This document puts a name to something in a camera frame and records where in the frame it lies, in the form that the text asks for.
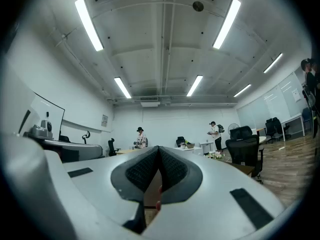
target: table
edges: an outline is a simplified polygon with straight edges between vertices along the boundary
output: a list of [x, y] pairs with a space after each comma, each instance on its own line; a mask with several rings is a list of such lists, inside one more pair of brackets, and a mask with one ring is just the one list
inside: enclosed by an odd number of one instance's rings
[[230, 162], [225, 162], [228, 165], [231, 165], [235, 168], [237, 168], [238, 170], [240, 170], [241, 172], [243, 172], [244, 174], [248, 175], [249, 177], [251, 177], [251, 173], [253, 172], [253, 170], [255, 169], [253, 166], [248, 166], [248, 165], [241, 165], [241, 164], [236, 164], [236, 163], [230, 163]]
[[175, 150], [181, 150], [181, 151], [193, 151], [193, 150], [201, 150], [202, 149], [202, 147], [197, 147], [197, 146], [195, 146], [195, 147], [193, 147], [193, 148], [181, 148], [181, 147], [174, 147], [174, 149]]
[[205, 145], [210, 145], [210, 150], [209, 151], [214, 151], [214, 144], [215, 142], [213, 140], [208, 141], [208, 142], [200, 142], [200, 146], [202, 147], [203, 153], [205, 152]]
[[199, 152], [200, 152], [200, 153], [201, 153], [201, 156], [204, 154], [204, 152], [202, 151], [202, 147], [197, 147], [197, 146], [195, 146], [195, 147], [193, 147], [193, 148], [187, 148], [187, 147], [185, 147], [184, 149], [181, 149], [180, 147], [173, 147], [173, 149], [174, 149], [174, 150], [183, 151], [183, 152], [185, 152], [185, 151], [190, 151], [190, 153], [193, 153], [193, 154], [196, 154], [196, 155], [198, 155]]
[[137, 150], [140, 150], [140, 149], [123, 149], [123, 150], [119, 150], [119, 151], [116, 151], [115, 153], [117, 155], [122, 155], [122, 154], [128, 154], [128, 153], [131, 153], [131, 152], [135, 152]]
[[301, 120], [301, 126], [302, 126], [302, 131], [303, 131], [303, 136], [305, 136], [305, 128], [304, 128], [304, 120], [302, 118], [302, 114], [301, 113], [298, 113], [298, 114], [295, 114], [294, 116], [291, 116], [289, 119], [287, 120], [284, 120], [281, 122], [281, 128], [282, 128], [282, 134], [283, 134], [283, 142], [286, 141], [286, 138], [285, 138], [285, 131], [284, 131], [284, 127], [283, 127], [283, 124], [286, 124], [286, 123], [289, 123], [293, 120], [296, 120], [300, 118]]
[[267, 139], [267, 137], [265, 137], [265, 136], [259, 137], [259, 144], [261, 144], [262, 142], [265, 142], [266, 139]]
[[256, 134], [260, 137], [260, 131], [262, 131], [262, 130], [264, 130], [264, 132], [265, 132], [265, 134], [267, 134], [266, 133], [266, 128], [260, 128], [260, 129], [256, 129]]

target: cap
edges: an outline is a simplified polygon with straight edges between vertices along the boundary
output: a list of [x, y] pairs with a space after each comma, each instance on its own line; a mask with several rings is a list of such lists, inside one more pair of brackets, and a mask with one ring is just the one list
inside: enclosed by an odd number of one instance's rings
[[302, 68], [302, 70], [305, 71], [306, 65], [307, 65], [307, 64], [311, 64], [311, 63], [312, 63], [312, 61], [311, 61], [311, 59], [309, 59], [309, 58], [306, 58], [306, 59], [302, 60], [302, 61], [301, 61], [301, 68]]

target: black rectangular panel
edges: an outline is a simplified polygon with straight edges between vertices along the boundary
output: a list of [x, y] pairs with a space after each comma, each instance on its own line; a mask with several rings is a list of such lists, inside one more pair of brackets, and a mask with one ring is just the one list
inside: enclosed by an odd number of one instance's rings
[[88, 174], [91, 172], [93, 172], [93, 170], [91, 170], [89, 167], [87, 167], [87, 168], [83, 168], [83, 169], [79, 169], [79, 170], [69, 171], [68, 174], [69, 174], [70, 178], [73, 178], [73, 177]]
[[230, 194], [257, 230], [274, 219], [244, 188], [232, 190]]

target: person wearing black cap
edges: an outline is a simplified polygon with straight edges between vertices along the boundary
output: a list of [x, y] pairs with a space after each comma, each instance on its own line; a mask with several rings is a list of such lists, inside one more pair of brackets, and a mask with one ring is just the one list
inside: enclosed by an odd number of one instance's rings
[[320, 84], [317, 82], [317, 79], [312, 74], [313, 64], [314, 60], [310, 58], [306, 58], [303, 61], [301, 61], [301, 68], [305, 72], [305, 84], [306, 86], [308, 86], [310, 92], [312, 92], [312, 94], [316, 97], [319, 93]]
[[221, 147], [221, 133], [219, 132], [219, 127], [216, 125], [216, 122], [212, 121], [210, 123], [212, 131], [209, 131], [207, 134], [211, 135], [214, 138], [214, 143], [216, 150], [222, 154], [222, 147]]
[[319, 74], [316, 72], [317, 78], [312, 74], [313, 67], [318, 71], [314, 59], [306, 58], [301, 61], [301, 68], [305, 72], [305, 85], [308, 86], [310, 92], [314, 95], [315, 108], [320, 112], [320, 83], [317, 81]]
[[136, 146], [138, 149], [143, 149], [147, 146], [147, 138], [144, 134], [144, 129], [142, 129], [142, 127], [138, 127], [138, 130], [136, 131], [139, 133], [138, 137], [136, 138]]

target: black office chair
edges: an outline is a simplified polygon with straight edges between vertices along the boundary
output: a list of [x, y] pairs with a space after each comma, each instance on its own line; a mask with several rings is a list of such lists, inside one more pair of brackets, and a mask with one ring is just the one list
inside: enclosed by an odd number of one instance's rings
[[60, 142], [69, 142], [70, 143], [69, 137], [63, 136], [63, 135], [59, 136], [59, 141]]
[[309, 122], [310, 124], [310, 129], [311, 129], [311, 113], [310, 113], [310, 109], [308, 107], [304, 108], [302, 110], [302, 118], [303, 118], [303, 127], [304, 130], [306, 130], [306, 122]]
[[175, 141], [175, 143], [178, 145], [178, 148], [180, 148], [180, 144], [181, 143], [185, 143], [186, 140], [184, 137], [178, 137], [177, 140]]
[[247, 125], [230, 130], [231, 140], [240, 140], [240, 139], [243, 139], [244, 137], [248, 137], [251, 135], [252, 135], [252, 130]]
[[274, 137], [274, 135], [277, 133], [276, 128], [275, 128], [275, 124], [274, 122], [272, 122], [272, 119], [268, 119], [265, 123], [265, 127], [266, 127], [266, 135], [270, 136], [270, 139], [268, 139], [266, 141], [266, 143], [270, 142], [274, 143], [274, 140], [278, 141], [278, 139], [276, 137]]
[[[231, 155], [232, 163], [254, 167], [251, 177], [257, 177], [256, 181], [263, 184], [259, 173], [262, 171], [264, 153], [263, 148], [259, 148], [258, 135], [251, 135], [243, 139], [228, 139], [225, 145]], [[261, 152], [261, 160], [258, 160], [258, 150]]]
[[280, 140], [281, 138], [283, 138], [283, 137], [285, 137], [285, 139], [291, 137], [291, 134], [286, 134], [286, 131], [287, 131], [287, 130], [289, 129], [289, 127], [290, 127], [289, 125], [283, 127], [283, 132], [284, 132], [284, 136], [283, 136], [282, 127], [281, 127], [281, 123], [280, 123], [279, 119], [276, 118], [276, 117], [274, 117], [274, 118], [272, 118], [272, 122], [273, 122], [273, 124], [274, 124], [275, 129], [276, 129], [276, 132], [277, 132], [278, 134], [281, 134], [281, 136], [279, 136], [279, 140]]
[[111, 140], [108, 140], [108, 145], [109, 145], [109, 157], [115, 156], [117, 153], [116, 151], [119, 151], [121, 148], [114, 148], [114, 142], [115, 139], [112, 138]]

